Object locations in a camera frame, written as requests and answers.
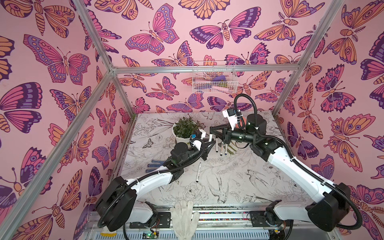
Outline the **white knit glove front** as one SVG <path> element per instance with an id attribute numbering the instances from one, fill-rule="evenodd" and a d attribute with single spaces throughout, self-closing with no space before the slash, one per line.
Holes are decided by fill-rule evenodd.
<path id="1" fill-rule="evenodd" d="M 200 213 L 193 213 L 193 206 L 193 201 L 182 200 L 170 208 L 173 230 L 179 240 L 191 240 L 197 230 Z"/>

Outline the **blue dotted glove on rail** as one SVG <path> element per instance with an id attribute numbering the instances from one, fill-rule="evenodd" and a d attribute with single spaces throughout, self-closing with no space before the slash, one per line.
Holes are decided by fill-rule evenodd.
<path id="1" fill-rule="evenodd" d="M 113 238 L 117 235 L 117 231 L 110 232 L 109 230 L 102 230 L 100 235 L 102 237 Z"/>

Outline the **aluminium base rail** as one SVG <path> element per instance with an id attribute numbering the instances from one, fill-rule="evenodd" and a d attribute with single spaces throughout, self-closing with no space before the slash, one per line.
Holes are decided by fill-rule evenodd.
<path id="1" fill-rule="evenodd" d="M 267 225 L 264 217 L 264 204 L 239 206 L 196 206 L 200 213 L 199 224 L 194 240 L 341 240 L 338 230 L 325 232 L 307 222 L 286 221 L 279 227 Z M 96 226 L 97 216 L 91 214 L 82 240 L 142 240 L 144 231 L 158 232 L 157 240 L 176 240 L 169 208 L 159 207 L 159 219 L 153 228 L 140 224 L 126 223 L 126 229 L 118 229 L 113 238 L 102 237 L 104 229 Z"/>

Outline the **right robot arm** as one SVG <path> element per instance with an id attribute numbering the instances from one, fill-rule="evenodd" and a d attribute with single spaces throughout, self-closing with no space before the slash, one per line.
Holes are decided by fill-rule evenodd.
<path id="1" fill-rule="evenodd" d="M 357 230 L 363 225 L 349 187 L 343 183 L 337 185 L 302 164 L 283 140 L 267 135 L 267 121 L 261 115 L 250 114 L 243 129 L 236 126 L 238 116 L 231 115 L 228 119 L 227 124 L 210 127 L 210 134 L 223 144 L 247 143 L 254 154 L 285 173 L 310 197 L 308 202 L 272 202 L 265 211 L 269 225 L 302 221 L 326 232 L 334 228 Z"/>

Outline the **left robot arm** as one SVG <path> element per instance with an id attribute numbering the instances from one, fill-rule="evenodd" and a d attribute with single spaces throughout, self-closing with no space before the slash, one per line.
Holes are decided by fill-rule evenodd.
<path id="1" fill-rule="evenodd" d="M 214 140 L 204 142 L 194 138 L 190 144 L 177 143 L 171 155 L 156 170 L 142 177 L 124 179 L 119 176 L 112 180 L 96 203 L 95 211 L 100 219 L 98 228 L 107 228 L 114 232 L 126 223 L 138 223 L 151 228 L 158 222 L 158 211 L 149 202 L 140 202 L 140 198 L 161 186 L 178 180 L 184 169 L 197 160 L 206 160 Z"/>

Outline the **green circuit board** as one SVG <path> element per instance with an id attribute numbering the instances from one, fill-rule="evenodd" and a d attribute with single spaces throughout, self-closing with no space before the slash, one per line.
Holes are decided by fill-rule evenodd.
<path id="1" fill-rule="evenodd" d="M 142 240 L 156 240 L 158 239 L 158 232 L 144 231 Z"/>

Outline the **potted green plant white pot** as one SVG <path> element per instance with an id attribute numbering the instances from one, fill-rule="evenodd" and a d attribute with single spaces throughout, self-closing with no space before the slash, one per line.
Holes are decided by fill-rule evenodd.
<path id="1" fill-rule="evenodd" d="M 190 137 L 198 129 L 202 129 L 203 124 L 199 121 L 193 120 L 191 117 L 183 117 L 172 127 L 173 135 L 175 136 L 176 144 L 186 143 L 190 141 Z"/>

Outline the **blue dotted knit glove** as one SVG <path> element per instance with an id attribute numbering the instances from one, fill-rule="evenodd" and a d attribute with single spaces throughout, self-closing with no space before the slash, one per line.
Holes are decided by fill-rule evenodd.
<path id="1" fill-rule="evenodd" d="M 153 172 L 160 168 L 164 164 L 164 161 L 160 160 L 152 160 L 149 164 L 147 164 L 146 173 Z"/>

